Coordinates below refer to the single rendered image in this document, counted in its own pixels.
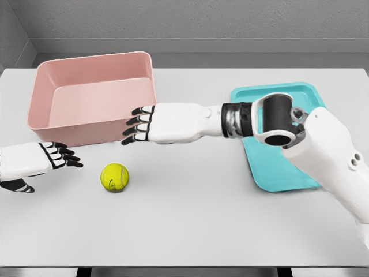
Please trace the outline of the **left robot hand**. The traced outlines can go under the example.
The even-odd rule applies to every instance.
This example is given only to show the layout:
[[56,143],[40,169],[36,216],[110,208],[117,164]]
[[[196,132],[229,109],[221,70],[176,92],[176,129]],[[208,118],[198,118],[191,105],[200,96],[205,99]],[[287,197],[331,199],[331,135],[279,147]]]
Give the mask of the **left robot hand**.
[[64,167],[81,168],[80,158],[59,142],[24,143],[0,148],[0,187],[21,193],[35,189],[24,178]]

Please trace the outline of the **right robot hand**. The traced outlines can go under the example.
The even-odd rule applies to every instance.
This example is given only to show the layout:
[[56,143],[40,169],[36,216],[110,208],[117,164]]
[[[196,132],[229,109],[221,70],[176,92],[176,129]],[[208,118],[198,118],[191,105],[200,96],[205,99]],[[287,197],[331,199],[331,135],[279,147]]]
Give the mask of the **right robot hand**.
[[200,105],[159,103],[136,108],[126,122],[122,145],[140,141],[156,144],[190,143],[198,140]]

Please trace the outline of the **yellow tennis ball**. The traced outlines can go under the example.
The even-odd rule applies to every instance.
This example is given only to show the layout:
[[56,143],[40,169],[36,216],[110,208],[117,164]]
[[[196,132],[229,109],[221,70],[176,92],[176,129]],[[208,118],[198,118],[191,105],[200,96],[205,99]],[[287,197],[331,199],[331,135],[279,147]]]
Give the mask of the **yellow tennis ball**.
[[104,189],[110,192],[121,192],[129,182],[129,171],[120,163],[105,166],[100,174],[100,182]]

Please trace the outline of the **pink plastic basket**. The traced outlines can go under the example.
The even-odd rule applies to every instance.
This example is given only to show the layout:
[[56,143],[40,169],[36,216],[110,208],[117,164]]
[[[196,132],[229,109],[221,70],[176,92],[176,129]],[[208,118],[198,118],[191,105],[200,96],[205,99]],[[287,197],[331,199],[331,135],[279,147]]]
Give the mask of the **pink plastic basket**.
[[146,52],[55,59],[36,69],[27,125],[70,147],[119,141],[131,112],[155,103]]

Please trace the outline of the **blue plastic tray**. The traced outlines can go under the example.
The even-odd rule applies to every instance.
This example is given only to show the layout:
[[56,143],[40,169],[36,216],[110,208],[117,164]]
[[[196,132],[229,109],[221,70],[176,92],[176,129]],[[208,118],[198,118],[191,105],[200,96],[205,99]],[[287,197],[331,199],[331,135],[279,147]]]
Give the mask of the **blue plastic tray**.
[[[310,113],[325,104],[316,88],[304,82],[257,85],[234,89],[231,102],[253,102],[270,94],[282,92],[293,97],[293,105]],[[292,165],[279,147],[260,143],[253,137],[242,140],[255,183],[268,192],[318,188],[320,185],[307,174]]]

